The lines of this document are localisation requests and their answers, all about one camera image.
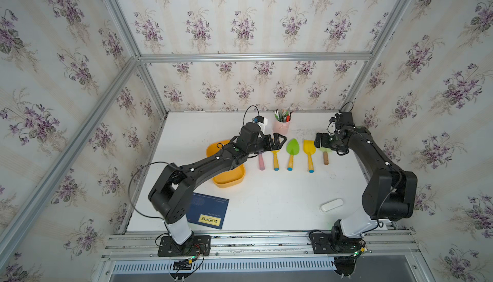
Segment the light green wooden-handled trowel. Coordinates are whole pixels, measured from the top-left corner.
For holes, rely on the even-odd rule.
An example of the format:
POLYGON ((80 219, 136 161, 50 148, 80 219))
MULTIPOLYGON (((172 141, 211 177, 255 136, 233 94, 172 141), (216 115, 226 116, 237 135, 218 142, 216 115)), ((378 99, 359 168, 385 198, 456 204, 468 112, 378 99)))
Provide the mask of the light green wooden-handled trowel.
POLYGON ((321 147, 320 148, 320 151, 322 152, 322 155, 323 155, 324 165, 329 165, 329 153, 331 152, 331 149, 330 148, 321 147))

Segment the purple shovel pink handle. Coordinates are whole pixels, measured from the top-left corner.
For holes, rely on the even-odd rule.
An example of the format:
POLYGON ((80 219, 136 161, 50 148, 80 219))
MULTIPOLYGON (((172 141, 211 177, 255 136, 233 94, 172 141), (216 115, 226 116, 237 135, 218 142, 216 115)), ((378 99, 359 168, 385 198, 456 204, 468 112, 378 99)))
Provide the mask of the purple shovel pink handle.
POLYGON ((264 159, 262 153, 258 155, 259 158, 259 170, 263 171, 265 170, 265 165, 264 165, 264 159))

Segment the yellow square shovel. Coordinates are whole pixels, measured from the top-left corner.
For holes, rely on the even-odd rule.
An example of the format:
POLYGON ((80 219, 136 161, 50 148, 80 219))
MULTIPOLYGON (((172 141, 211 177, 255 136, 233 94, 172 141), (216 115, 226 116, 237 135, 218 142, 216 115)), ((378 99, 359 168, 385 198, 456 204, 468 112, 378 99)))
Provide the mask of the yellow square shovel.
POLYGON ((273 169, 275 171, 279 171, 279 159, 278 159, 278 152, 279 151, 272 151, 273 155, 273 169))
POLYGON ((312 155, 316 152, 314 141, 304 140, 303 141, 303 151, 308 158, 308 172, 313 173, 315 171, 312 155))

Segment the green shovel yellow handle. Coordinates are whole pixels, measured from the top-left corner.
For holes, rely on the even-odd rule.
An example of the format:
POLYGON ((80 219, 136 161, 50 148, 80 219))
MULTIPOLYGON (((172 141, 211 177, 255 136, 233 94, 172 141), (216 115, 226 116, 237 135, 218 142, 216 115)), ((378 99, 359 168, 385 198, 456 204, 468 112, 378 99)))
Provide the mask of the green shovel yellow handle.
POLYGON ((286 151, 289 154, 289 160, 288 160, 288 171, 292 171, 294 167, 294 157, 299 153, 300 147, 299 147, 299 142, 297 139, 291 139, 287 146, 286 146, 286 151))

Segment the yellow plastic storage box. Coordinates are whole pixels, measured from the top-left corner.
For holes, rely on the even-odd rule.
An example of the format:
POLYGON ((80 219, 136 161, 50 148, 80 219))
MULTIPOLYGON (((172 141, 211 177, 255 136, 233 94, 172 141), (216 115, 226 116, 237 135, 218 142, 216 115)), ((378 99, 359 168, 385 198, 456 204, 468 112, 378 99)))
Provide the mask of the yellow plastic storage box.
MULTIPOLYGON (((206 156, 214 156, 217 154, 220 149, 222 148, 223 145, 226 145, 229 143, 229 140, 224 140, 220 142, 216 142, 208 146, 206 150, 206 156)), ((237 184, 242 183, 244 177, 245 177, 246 171, 245 167, 243 165, 235 168, 234 170, 228 171, 228 172, 223 172, 215 177, 212 178, 212 182, 218 187, 218 188, 229 188, 232 186, 235 186, 237 184)))

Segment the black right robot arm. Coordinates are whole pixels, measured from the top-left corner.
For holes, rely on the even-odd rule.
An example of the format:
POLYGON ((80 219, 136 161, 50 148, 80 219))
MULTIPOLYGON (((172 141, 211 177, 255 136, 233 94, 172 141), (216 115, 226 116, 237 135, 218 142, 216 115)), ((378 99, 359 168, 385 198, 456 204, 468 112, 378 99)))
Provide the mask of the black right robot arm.
POLYGON ((336 113, 329 124, 335 126, 334 131, 317 133, 315 147, 328 148, 339 156, 353 152, 367 181, 362 207, 335 222, 332 243, 357 242, 365 233, 379 228, 380 222, 409 219, 415 207, 417 176, 394 163, 377 145, 371 132, 354 123, 351 112, 336 113))

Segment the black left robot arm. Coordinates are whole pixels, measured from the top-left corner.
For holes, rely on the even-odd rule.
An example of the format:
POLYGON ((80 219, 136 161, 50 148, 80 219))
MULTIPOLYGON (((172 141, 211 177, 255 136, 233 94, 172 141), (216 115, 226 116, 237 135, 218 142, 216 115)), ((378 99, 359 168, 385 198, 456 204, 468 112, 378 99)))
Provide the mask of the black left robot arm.
POLYGON ((278 133, 254 135, 254 138, 235 136, 210 157, 189 165, 171 163, 161 172, 148 199, 164 219, 175 244, 182 246, 193 237, 186 213, 196 188, 217 175, 236 169, 252 156, 281 150, 287 140, 286 136, 278 133))

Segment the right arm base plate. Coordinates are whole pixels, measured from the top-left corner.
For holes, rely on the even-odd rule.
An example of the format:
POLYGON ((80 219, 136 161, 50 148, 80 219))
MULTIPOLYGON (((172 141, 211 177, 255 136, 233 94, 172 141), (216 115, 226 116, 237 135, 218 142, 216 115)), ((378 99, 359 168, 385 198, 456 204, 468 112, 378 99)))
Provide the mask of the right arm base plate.
POLYGON ((366 242, 362 239, 333 236, 319 230, 309 232, 308 238, 316 255, 338 254, 357 257, 366 250, 366 242))

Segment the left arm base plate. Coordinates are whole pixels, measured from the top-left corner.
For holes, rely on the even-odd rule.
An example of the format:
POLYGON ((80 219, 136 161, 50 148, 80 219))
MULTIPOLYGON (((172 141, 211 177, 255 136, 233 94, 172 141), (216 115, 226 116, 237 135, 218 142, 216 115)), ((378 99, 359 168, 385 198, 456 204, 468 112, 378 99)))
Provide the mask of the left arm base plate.
POLYGON ((211 250, 211 236, 193 235, 183 244, 177 244, 169 236, 163 236, 158 243, 158 257, 174 256, 209 256, 211 250))

